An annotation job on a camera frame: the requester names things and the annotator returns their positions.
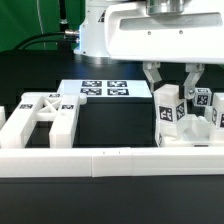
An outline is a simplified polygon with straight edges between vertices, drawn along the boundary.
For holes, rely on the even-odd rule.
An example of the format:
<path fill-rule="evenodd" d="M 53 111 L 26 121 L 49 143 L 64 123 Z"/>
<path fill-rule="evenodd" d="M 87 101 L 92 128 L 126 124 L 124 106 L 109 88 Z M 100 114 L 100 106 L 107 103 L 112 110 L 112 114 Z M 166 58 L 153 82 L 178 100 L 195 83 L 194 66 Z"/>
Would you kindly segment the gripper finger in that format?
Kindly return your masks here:
<path fill-rule="evenodd" d="M 195 96 L 195 85 L 199 81 L 205 69 L 201 63 L 187 63 L 185 71 L 188 73 L 185 82 L 179 86 L 180 99 L 193 99 Z"/>
<path fill-rule="evenodd" d="M 158 69 L 160 68 L 159 62 L 143 62 L 143 71 L 150 83 L 150 91 L 154 92 L 156 85 L 162 80 Z"/>

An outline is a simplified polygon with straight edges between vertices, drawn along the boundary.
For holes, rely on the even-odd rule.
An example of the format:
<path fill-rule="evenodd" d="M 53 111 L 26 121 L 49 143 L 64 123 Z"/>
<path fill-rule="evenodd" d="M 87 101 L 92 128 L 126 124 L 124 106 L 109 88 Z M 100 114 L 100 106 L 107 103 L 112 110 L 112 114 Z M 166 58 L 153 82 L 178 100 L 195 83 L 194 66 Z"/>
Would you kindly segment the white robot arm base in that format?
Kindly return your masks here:
<path fill-rule="evenodd" d="M 104 17 L 109 6 L 128 1 L 85 0 L 85 18 L 79 26 L 78 47 L 74 49 L 76 60 L 96 65 L 116 63 L 106 51 Z"/>

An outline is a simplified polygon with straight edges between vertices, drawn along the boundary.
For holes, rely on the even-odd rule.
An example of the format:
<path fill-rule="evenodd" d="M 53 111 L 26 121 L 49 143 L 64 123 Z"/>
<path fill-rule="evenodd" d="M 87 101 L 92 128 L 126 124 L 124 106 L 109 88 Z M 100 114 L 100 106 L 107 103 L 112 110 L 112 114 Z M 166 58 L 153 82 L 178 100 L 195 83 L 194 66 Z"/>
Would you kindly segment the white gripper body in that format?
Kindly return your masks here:
<path fill-rule="evenodd" d="M 144 1 L 117 4 L 104 27 L 113 59 L 224 64 L 224 0 L 183 0 L 181 12 L 161 14 Z"/>

